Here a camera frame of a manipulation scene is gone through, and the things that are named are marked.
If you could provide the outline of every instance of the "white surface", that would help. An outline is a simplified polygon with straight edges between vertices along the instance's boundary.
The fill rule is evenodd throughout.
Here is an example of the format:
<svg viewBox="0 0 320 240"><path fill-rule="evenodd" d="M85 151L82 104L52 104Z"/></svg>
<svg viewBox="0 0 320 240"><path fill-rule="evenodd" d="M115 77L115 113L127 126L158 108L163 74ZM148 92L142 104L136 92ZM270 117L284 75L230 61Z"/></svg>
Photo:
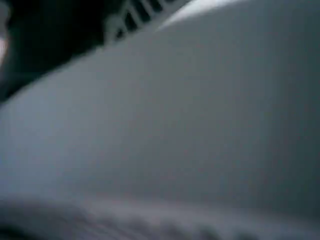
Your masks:
<svg viewBox="0 0 320 240"><path fill-rule="evenodd" d="M30 86L0 112L1 193L319 218L319 5L213 9Z"/></svg>

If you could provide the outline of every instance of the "dark object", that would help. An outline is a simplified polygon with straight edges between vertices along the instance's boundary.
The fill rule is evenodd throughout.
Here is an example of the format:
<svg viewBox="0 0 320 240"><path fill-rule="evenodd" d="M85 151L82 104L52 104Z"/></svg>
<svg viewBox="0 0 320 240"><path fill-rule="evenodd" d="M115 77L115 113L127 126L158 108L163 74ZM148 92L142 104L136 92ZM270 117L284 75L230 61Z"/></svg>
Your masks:
<svg viewBox="0 0 320 240"><path fill-rule="evenodd" d="M125 0L2 0L10 9L0 103L22 87L103 45L104 19ZM9 56L14 52L14 60Z"/></svg>

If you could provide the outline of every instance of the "blurry edge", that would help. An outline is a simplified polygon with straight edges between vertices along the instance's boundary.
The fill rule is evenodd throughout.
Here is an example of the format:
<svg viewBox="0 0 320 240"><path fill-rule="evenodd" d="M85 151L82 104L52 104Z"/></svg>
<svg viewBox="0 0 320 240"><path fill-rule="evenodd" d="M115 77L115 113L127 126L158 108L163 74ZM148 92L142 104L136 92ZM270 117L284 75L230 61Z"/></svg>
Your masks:
<svg viewBox="0 0 320 240"><path fill-rule="evenodd" d="M176 22L205 14L212 9L222 8L243 0L192 0L186 6L178 10L172 17L166 20L157 30L162 30Z"/></svg>

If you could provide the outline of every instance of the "gray surface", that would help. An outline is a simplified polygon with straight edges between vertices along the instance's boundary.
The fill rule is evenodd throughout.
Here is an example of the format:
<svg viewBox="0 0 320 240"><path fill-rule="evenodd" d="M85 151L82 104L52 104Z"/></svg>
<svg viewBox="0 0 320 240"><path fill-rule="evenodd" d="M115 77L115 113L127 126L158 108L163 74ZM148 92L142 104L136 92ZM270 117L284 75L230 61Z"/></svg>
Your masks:
<svg viewBox="0 0 320 240"><path fill-rule="evenodd" d="M320 1L140 34L0 112L3 194L105 194L320 217Z"/></svg>

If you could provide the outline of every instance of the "gray wall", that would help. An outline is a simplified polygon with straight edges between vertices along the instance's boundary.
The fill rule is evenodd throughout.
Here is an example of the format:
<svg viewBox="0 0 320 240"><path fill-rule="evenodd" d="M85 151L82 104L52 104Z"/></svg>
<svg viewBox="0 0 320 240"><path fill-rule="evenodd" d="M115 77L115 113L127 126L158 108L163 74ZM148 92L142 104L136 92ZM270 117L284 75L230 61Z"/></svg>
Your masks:
<svg viewBox="0 0 320 240"><path fill-rule="evenodd" d="M320 1L244 1L141 33L0 112L3 194L320 217Z"/></svg>

